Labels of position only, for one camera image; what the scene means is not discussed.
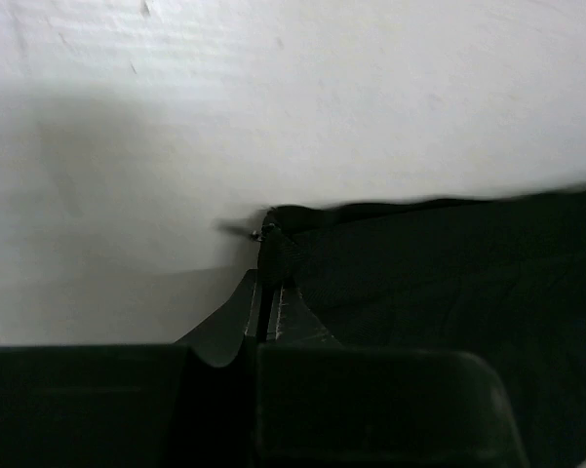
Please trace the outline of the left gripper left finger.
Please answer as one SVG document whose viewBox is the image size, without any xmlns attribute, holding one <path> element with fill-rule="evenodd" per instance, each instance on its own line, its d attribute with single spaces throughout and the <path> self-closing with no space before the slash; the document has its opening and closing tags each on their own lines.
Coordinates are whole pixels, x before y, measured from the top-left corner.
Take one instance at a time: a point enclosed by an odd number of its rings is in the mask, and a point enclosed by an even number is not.
<svg viewBox="0 0 586 468">
<path fill-rule="evenodd" d="M 246 467 L 253 271 L 173 343 L 0 347 L 0 467 Z"/>
</svg>

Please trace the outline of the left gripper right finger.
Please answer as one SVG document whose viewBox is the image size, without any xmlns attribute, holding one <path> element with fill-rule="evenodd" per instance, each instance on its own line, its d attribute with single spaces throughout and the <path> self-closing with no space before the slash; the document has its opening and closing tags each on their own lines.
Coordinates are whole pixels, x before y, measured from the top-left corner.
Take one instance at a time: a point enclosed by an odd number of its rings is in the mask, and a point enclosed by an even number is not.
<svg viewBox="0 0 586 468">
<path fill-rule="evenodd" d="M 525 467 L 505 389 L 468 353 L 346 347 L 292 287 L 257 347 L 260 467 Z"/>
</svg>

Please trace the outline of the black pleated skirt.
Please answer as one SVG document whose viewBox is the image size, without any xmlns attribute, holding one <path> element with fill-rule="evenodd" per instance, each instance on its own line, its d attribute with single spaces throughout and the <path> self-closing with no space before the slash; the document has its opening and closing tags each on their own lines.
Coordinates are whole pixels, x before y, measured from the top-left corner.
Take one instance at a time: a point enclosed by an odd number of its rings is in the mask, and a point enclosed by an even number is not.
<svg viewBox="0 0 586 468">
<path fill-rule="evenodd" d="M 293 283 L 337 341 L 473 353 L 533 466 L 586 459 L 586 189 L 280 206 L 258 239 L 261 281 Z"/>
</svg>

